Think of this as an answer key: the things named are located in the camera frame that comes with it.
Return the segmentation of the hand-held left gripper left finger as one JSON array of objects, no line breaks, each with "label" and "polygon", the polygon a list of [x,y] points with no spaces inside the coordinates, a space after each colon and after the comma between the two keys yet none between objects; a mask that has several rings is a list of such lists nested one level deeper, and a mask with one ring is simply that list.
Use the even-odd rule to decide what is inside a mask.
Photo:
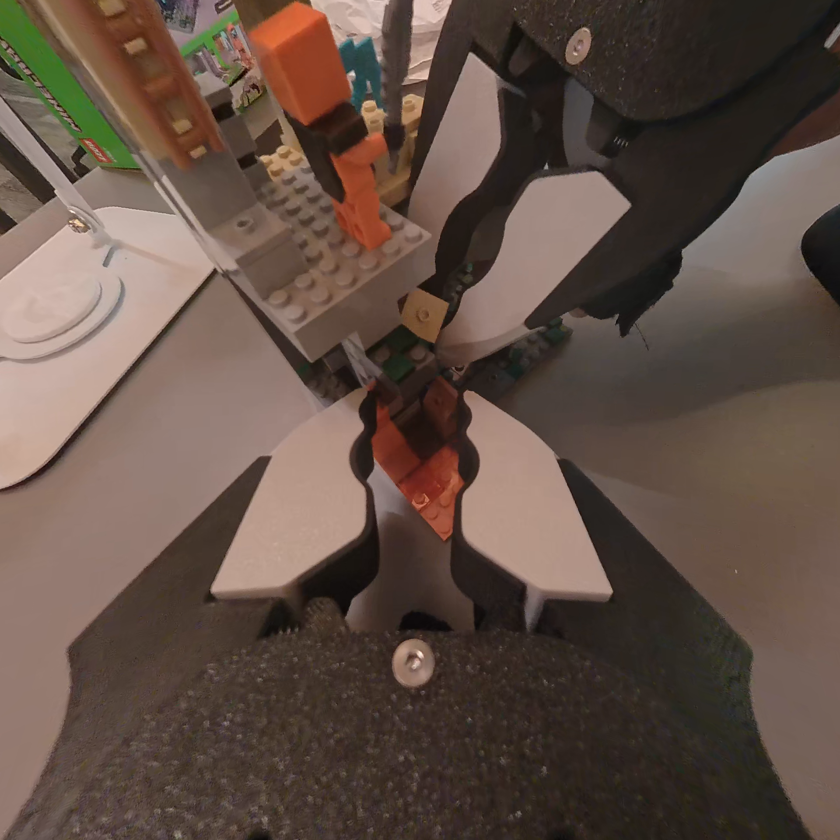
[{"label": "hand-held left gripper left finger", "polygon": [[370,486],[373,396],[345,396],[285,437],[269,457],[211,595],[351,601],[378,571]]}]

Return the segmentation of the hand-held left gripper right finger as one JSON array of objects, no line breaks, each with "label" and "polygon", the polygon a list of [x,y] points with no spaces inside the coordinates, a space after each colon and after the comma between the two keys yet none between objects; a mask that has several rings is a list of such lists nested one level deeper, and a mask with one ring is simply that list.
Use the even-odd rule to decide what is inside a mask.
[{"label": "hand-held left gripper right finger", "polygon": [[457,418],[457,587],[485,616],[514,608],[529,631],[549,602],[609,601],[612,585],[551,447],[475,392],[463,392]]}]

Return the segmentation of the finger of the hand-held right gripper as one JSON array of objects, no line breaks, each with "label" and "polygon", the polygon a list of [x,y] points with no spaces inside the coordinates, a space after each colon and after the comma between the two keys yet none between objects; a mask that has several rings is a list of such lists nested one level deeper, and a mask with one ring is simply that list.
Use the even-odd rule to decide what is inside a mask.
[{"label": "finger of the hand-held right gripper", "polygon": [[433,110],[442,89],[428,79],[416,141],[430,140],[419,164],[408,217],[429,234],[434,266],[421,288],[444,293],[466,260],[470,241],[490,211],[511,199],[518,186],[513,159],[527,139],[527,101],[474,52],[469,51],[434,135]]},{"label": "finger of the hand-held right gripper", "polygon": [[529,179],[505,224],[499,253],[461,297],[438,336],[440,360],[479,360],[528,336],[538,305],[630,207],[596,170]]}]

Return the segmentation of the tan square toy tile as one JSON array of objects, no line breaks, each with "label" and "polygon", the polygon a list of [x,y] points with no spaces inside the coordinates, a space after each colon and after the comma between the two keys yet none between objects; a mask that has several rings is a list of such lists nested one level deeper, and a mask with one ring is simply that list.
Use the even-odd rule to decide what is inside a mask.
[{"label": "tan square toy tile", "polygon": [[419,339],[434,344],[448,314],[448,302],[418,287],[402,305],[402,324]]}]

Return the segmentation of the toy brick cave model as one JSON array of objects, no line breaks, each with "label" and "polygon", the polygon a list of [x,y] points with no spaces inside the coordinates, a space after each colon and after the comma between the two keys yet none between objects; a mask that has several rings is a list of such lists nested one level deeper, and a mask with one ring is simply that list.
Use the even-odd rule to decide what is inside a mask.
[{"label": "toy brick cave model", "polygon": [[[265,83],[249,31],[289,3],[238,5],[246,43]],[[339,226],[332,200],[303,152],[303,166],[269,174],[228,85],[219,78],[211,73],[194,76],[185,62],[215,119],[222,151],[211,152],[188,170],[154,160],[140,148],[100,85],[100,61],[89,66],[81,54],[92,41],[67,11],[67,2],[20,4],[59,56],[68,59],[70,72],[86,92],[106,108],[143,173],[187,223],[216,268],[239,277],[260,310],[309,362],[348,344],[352,335],[367,349],[397,327],[400,303],[431,272],[434,246],[427,232],[382,203],[376,167],[389,158],[387,152],[373,170],[380,216],[392,237],[367,250]]]}]

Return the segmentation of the grey desk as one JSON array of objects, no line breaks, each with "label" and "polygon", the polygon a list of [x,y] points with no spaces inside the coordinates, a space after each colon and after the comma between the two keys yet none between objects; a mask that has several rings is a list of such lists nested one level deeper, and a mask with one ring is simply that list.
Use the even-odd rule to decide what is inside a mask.
[{"label": "grey desk", "polygon": [[[838,306],[802,262],[838,139],[774,159],[620,339],[585,318],[501,407],[570,459],[753,651],[776,769],[838,838]],[[67,647],[308,415],[211,279],[40,476],[2,492],[2,834],[47,761]]]}]

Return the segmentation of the grey toy sword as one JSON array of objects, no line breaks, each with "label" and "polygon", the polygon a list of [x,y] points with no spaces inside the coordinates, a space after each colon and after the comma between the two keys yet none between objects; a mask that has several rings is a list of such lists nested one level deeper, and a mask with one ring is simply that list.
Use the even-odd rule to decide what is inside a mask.
[{"label": "grey toy sword", "polygon": [[389,1],[381,27],[381,72],[384,111],[383,134],[388,170],[395,174],[405,142],[403,83],[410,67],[413,36],[413,1]]}]

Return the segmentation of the cyan toy pickaxe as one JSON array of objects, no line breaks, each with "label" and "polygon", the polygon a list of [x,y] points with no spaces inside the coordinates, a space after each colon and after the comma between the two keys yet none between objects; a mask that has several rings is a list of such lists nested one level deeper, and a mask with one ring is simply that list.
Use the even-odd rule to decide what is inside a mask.
[{"label": "cyan toy pickaxe", "polygon": [[370,93],[377,108],[384,111],[382,68],[373,39],[366,37],[360,41],[353,41],[352,38],[346,38],[339,45],[339,54],[345,72],[348,75],[353,74],[351,103],[354,109],[357,112],[361,111]]}]

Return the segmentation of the pile of white plastic bags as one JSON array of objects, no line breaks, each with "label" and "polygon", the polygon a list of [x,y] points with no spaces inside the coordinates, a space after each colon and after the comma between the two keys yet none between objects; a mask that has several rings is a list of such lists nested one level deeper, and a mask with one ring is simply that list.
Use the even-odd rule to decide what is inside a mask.
[{"label": "pile of white plastic bags", "polygon": [[[377,56],[382,57],[386,1],[313,1],[311,4],[326,14],[337,42],[370,37]],[[449,1],[414,1],[411,59],[404,84],[412,85],[427,79],[449,6]]]}]

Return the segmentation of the orange toy minifigure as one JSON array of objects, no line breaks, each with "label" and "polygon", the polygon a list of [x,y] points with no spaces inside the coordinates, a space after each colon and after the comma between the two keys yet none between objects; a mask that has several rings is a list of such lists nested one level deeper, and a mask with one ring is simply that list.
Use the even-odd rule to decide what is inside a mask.
[{"label": "orange toy minifigure", "polygon": [[350,82],[324,14],[291,2],[249,31],[268,88],[330,196],[342,230],[367,250],[392,237],[380,216],[374,163],[387,152],[354,109]]}]

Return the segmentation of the black rounded object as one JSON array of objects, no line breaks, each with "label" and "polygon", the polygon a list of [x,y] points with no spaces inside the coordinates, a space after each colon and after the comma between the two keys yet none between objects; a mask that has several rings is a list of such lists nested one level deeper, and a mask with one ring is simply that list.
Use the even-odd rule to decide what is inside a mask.
[{"label": "black rounded object", "polygon": [[801,255],[808,270],[837,305],[839,305],[839,214],[839,205],[825,212],[805,231],[801,240]]}]

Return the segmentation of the brown toy ladder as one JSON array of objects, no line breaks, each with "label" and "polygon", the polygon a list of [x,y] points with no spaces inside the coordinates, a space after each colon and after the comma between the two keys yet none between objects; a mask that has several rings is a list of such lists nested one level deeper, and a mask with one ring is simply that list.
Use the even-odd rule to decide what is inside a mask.
[{"label": "brown toy ladder", "polygon": [[140,148],[188,170],[223,149],[215,119],[172,40],[156,2],[66,2],[102,65],[100,85]]}]

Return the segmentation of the green toy box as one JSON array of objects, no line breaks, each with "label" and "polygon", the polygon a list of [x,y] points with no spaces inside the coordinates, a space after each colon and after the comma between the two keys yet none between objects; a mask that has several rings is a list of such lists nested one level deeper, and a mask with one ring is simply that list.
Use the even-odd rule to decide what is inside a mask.
[{"label": "green toy box", "polygon": [[[158,1],[165,26],[194,76],[225,82],[246,112],[265,83],[246,43],[234,2]],[[90,100],[19,2],[2,2],[2,98],[59,161],[78,175],[94,165],[137,170],[130,149]]]}]

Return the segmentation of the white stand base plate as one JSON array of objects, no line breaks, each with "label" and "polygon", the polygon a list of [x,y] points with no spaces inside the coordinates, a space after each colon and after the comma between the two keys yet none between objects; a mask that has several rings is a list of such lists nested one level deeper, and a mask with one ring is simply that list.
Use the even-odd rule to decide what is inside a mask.
[{"label": "white stand base plate", "polygon": [[5,490],[58,455],[214,268],[177,215],[94,209],[5,101],[2,135],[55,190],[41,216],[62,222],[26,255],[39,216],[2,235]]}]

